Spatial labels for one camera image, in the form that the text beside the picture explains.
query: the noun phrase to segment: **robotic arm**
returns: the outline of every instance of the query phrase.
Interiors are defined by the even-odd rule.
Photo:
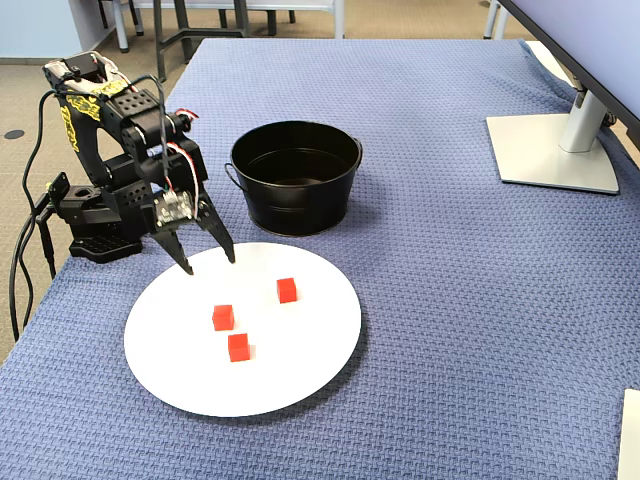
[[[73,256],[98,263],[123,258],[139,253],[140,237],[149,233],[192,275],[176,231],[195,221],[235,261],[233,240],[202,183],[207,171],[200,149],[184,135],[195,114],[165,114],[162,98],[138,90],[138,82],[130,83],[97,52],[50,62],[44,73],[56,90],[71,147],[92,183],[71,186],[61,173],[49,186],[55,212],[71,227]],[[100,158],[99,128],[122,146],[122,154]]]

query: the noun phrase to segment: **monitor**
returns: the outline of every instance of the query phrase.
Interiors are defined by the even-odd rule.
[[[500,3],[588,89],[570,114],[487,119],[502,180],[618,193],[596,134],[607,109],[640,133],[640,2]]]

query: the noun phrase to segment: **red cube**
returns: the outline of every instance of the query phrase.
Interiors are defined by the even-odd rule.
[[[251,358],[249,338],[246,333],[229,335],[229,358],[232,362],[242,362]]]
[[[289,303],[298,300],[296,284],[293,278],[278,280],[278,298],[280,299],[280,303]]]
[[[231,305],[216,305],[213,307],[213,328],[219,330],[233,330],[233,307]]]

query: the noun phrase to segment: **floor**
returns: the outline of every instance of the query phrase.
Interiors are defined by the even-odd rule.
[[[347,0],[347,38],[482,38],[487,17],[488,2],[477,0]],[[176,28],[171,11],[165,11],[166,29]],[[193,26],[218,26],[215,10],[192,10],[189,13]],[[288,23],[286,12],[278,12],[278,37],[332,38],[332,16],[322,12],[297,12],[297,22]],[[143,73],[155,73],[155,51],[153,20],[151,12],[143,11],[146,33],[136,37],[130,18],[127,19],[130,52],[121,54],[115,39],[101,53],[113,60],[129,77]],[[266,36],[266,14],[251,12],[252,34]],[[533,37],[514,19],[509,21],[506,38]],[[172,48],[166,56],[168,78],[165,91],[170,92],[184,71],[181,49]],[[11,256],[18,232],[25,221],[28,207],[21,188],[24,165],[34,146],[37,134],[37,105],[40,96],[48,89],[40,66],[0,65],[0,134],[13,129],[25,131],[16,140],[0,136],[2,168],[0,169],[0,199],[4,209],[0,222],[4,234],[0,236],[0,359],[4,360],[13,347],[13,335],[9,321],[8,276]],[[87,182],[79,161],[69,147],[59,109],[49,101],[44,112],[44,136],[42,149],[37,156],[29,176],[29,189],[33,196],[42,193],[47,182],[60,171],[65,171],[71,183]],[[640,153],[624,135],[624,126],[616,126],[616,133],[638,162]],[[100,137],[100,152],[104,158],[120,153],[119,146],[107,135]],[[50,221],[51,233],[56,247],[56,264],[59,268],[67,256],[71,236],[66,225],[57,218]],[[51,278],[41,253],[40,240],[36,233],[27,251],[25,261],[31,273],[37,305],[46,292]],[[26,306],[27,290],[22,277],[18,276],[17,301],[19,315]],[[92,299],[78,299],[90,302]]]

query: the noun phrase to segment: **metal bucket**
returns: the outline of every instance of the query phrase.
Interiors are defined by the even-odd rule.
[[[244,192],[258,226],[279,235],[312,235],[337,225],[347,213],[362,146],[328,125],[280,122],[242,136],[231,161],[227,174]]]

